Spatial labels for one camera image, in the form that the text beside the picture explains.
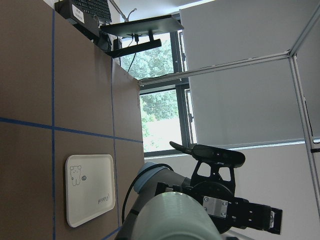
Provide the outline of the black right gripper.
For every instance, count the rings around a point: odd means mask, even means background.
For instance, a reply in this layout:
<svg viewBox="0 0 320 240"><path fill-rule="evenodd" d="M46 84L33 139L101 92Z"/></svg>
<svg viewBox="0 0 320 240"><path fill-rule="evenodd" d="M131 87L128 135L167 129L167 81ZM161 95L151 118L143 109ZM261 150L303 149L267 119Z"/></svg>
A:
<svg viewBox="0 0 320 240"><path fill-rule="evenodd" d="M243 164L244 160L199 160L191 179L171 185L158 182L155 194L169 190L194 198L202 205L221 234L235 227L279 235L282 229L281 209L235 196L234 169Z"/></svg>

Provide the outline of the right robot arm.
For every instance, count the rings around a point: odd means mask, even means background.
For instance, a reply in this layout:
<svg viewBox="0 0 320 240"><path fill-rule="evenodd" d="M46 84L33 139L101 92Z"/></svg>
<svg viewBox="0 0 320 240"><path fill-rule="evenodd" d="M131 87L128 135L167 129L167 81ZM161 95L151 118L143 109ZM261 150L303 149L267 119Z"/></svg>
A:
<svg viewBox="0 0 320 240"><path fill-rule="evenodd" d="M148 162L129 191L138 195L122 211L118 240L219 240L230 228L279 235L282 210L235 197L234 170L243 160L211 160L210 175L184 177L164 163Z"/></svg>

